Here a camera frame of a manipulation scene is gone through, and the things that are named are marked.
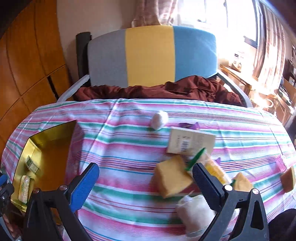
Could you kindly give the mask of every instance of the metal screw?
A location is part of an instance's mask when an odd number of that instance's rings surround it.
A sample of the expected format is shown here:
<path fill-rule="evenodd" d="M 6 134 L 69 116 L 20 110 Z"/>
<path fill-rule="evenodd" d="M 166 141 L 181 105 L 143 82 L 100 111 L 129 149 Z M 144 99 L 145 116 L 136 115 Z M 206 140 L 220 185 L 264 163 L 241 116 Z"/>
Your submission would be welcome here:
<path fill-rule="evenodd" d="M 254 188 L 253 191 L 252 191 L 254 194 L 258 194 L 259 193 L 259 190 Z"/>
<path fill-rule="evenodd" d="M 67 188 L 68 188 L 68 186 L 65 185 L 65 184 L 63 184 L 63 185 L 61 185 L 61 186 L 59 187 L 59 189 L 60 189 L 61 191 L 65 191 L 65 190 L 67 190 Z"/>
<path fill-rule="evenodd" d="M 230 185 L 225 185 L 224 188 L 226 191 L 229 191 L 229 192 L 232 191 L 232 189 L 233 189 L 232 186 L 230 186 Z"/>
<path fill-rule="evenodd" d="M 39 191 L 40 191 L 40 189 L 39 188 L 35 188 L 34 190 L 33 190 L 33 193 L 39 193 Z"/>

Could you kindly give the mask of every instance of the bed sheet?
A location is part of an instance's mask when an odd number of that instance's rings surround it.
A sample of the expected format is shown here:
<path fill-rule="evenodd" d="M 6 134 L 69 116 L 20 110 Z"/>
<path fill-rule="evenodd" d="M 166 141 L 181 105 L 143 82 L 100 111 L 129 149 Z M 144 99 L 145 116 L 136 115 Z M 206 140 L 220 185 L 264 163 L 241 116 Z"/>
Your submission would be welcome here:
<path fill-rule="evenodd" d="M 153 131 L 149 122 L 163 110 L 169 122 Z M 282 124 L 270 113 L 231 105 L 191 100 L 115 99 L 64 102 L 39 107 L 13 132 L 2 156 L 2 165 L 13 178 L 27 139 L 47 128 L 77 120 L 67 173 L 69 181 L 90 162 L 100 167 L 100 177 L 77 215 L 93 240 L 189 240 L 175 205 L 196 184 L 163 200 L 153 181 L 155 165 L 166 153 L 171 126 L 199 123 L 215 134 L 213 158 L 232 178 L 242 172 L 258 188 L 267 219 L 295 208 L 295 189 L 285 194 L 275 158 L 283 154 L 286 165 L 296 163 L 294 146 Z M 234 227 L 229 224 L 227 235 Z"/>

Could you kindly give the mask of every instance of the white box on desk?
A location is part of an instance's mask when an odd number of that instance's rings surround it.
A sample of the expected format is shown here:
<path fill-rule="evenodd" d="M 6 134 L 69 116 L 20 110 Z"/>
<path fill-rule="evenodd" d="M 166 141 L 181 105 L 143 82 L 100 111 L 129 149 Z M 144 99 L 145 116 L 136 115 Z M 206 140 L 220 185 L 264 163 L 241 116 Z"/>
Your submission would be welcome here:
<path fill-rule="evenodd" d="M 186 129 L 181 127 L 171 127 L 168 153 L 195 156 L 196 153 L 206 148 L 211 155 L 215 146 L 216 136 L 198 130 Z"/>

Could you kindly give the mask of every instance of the barcode label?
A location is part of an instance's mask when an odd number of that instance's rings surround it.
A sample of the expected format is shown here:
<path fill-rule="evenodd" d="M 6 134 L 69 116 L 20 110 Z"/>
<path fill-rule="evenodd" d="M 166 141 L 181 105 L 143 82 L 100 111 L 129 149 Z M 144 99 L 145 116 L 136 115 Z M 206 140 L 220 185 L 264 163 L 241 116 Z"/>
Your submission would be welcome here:
<path fill-rule="evenodd" d="M 182 140 L 182 144 L 181 144 L 181 152 L 182 151 L 187 151 L 188 147 L 189 147 L 189 141 L 188 140 Z"/>

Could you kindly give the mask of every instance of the open box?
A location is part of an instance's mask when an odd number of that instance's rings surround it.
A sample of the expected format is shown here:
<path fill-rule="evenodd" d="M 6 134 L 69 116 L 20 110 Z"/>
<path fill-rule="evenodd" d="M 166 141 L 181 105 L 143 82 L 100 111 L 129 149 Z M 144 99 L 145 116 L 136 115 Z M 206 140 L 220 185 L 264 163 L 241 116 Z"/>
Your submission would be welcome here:
<path fill-rule="evenodd" d="M 42 191 L 51 191 L 65 183 L 68 152 L 75 125 L 75 120 L 66 122 L 41 131 L 28 139 L 12 182 L 15 192 L 11 195 L 11 202 L 21 211 L 26 212 L 27 209 L 27 205 L 18 200 L 23 175 L 31 177 L 28 200 L 36 187 Z M 28 156 L 39 167 L 36 174 L 26 166 L 25 161 Z"/>

